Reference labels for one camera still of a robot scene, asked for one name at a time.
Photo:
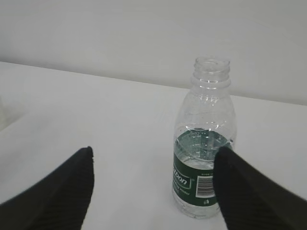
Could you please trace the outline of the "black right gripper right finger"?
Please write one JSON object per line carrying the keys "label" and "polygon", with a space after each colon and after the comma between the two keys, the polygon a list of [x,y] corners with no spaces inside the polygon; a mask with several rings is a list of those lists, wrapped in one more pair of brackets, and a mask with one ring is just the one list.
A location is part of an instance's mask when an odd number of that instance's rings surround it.
{"label": "black right gripper right finger", "polygon": [[228,147],[214,158],[213,188],[229,230],[305,230],[307,201]]}

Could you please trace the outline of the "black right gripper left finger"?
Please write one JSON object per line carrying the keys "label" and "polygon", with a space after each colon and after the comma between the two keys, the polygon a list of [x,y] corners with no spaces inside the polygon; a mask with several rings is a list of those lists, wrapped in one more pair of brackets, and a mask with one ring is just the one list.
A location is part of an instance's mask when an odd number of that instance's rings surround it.
{"label": "black right gripper left finger", "polygon": [[41,181],[0,206],[2,230],[80,230],[94,190],[94,153],[79,149]]}

